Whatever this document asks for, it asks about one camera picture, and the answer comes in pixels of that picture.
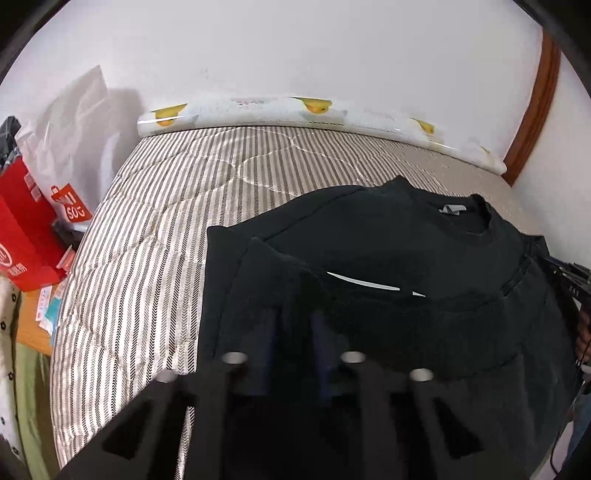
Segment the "person's right hand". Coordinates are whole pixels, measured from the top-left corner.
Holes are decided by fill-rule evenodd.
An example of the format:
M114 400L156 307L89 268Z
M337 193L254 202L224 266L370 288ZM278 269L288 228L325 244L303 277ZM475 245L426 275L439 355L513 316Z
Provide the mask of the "person's right hand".
M579 324L578 324L578 338L576 340L576 355L577 359L582 363L590 362L590 315L589 313L581 308L579 312Z

